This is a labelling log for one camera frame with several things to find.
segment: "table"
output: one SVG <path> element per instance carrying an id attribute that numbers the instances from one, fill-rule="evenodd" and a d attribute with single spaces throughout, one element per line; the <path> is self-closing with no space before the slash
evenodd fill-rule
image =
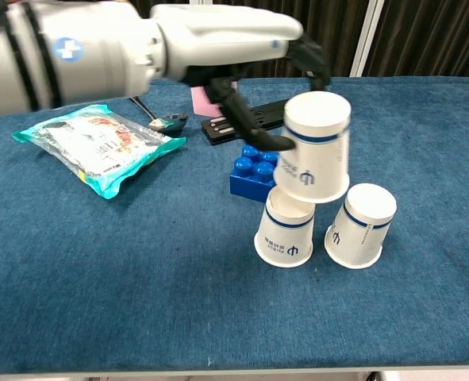
<path id="1" fill-rule="evenodd" d="M 252 106 L 307 90 L 246 79 Z M 295 269 L 253 248 L 263 204 L 229 194 L 242 143 L 187 143 L 105 200 L 10 134 L 76 110 L 0 117 L 0 374 L 469 365 L 469 78 L 334 79 L 352 104 L 352 184 L 391 191 L 383 255 L 350 271 L 323 236 Z M 157 82 L 158 115 L 192 114 Z M 147 123 L 128 100 L 107 104 Z"/>

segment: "white paper cup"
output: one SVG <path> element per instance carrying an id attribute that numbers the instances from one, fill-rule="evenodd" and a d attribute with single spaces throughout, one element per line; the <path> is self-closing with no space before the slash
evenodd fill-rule
<path id="1" fill-rule="evenodd" d="M 324 239 L 332 260 L 354 269 L 377 262 L 396 213 L 396 200 L 375 184 L 357 184 L 347 193 Z"/>
<path id="2" fill-rule="evenodd" d="M 254 244 L 259 256 L 274 266 L 296 267 L 313 251 L 312 231 L 315 205 L 271 189 Z"/>
<path id="3" fill-rule="evenodd" d="M 338 94 L 310 91 L 285 105 L 282 135 L 296 148 L 279 153 L 275 182 L 303 202 L 323 203 L 348 189 L 351 105 Z"/>

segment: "pink paper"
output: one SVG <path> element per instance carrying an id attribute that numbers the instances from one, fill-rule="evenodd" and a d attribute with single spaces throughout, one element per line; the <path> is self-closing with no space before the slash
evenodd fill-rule
<path id="1" fill-rule="evenodd" d="M 236 89 L 237 83 L 233 82 L 232 86 Z M 192 103 L 194 104 L 194 114 L 204 115 L 205 117 L 220 117 L 221 112 L 217 105 L 212 105 L 204 87 L 192 87 Z"/>

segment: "snack bag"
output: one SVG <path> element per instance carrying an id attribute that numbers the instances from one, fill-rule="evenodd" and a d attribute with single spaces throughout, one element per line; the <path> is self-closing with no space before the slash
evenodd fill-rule
<path id="1" fill-rule="evenodd" d="M 124 179 L 186 141 L 129 121 L 106 105 L 88 106 L 12 136 L 56 156 L 103 198 L 114 197 Z"/>

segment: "robot logo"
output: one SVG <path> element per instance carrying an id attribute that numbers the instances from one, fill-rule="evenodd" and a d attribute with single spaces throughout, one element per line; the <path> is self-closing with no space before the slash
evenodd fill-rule
<path id="1" fill-rule="evenodd" d="M 73 38 L 63 37 L 54 43 L 54 53 L 63 61 L 75 62 L 83 56 L 83 46 Z"/>

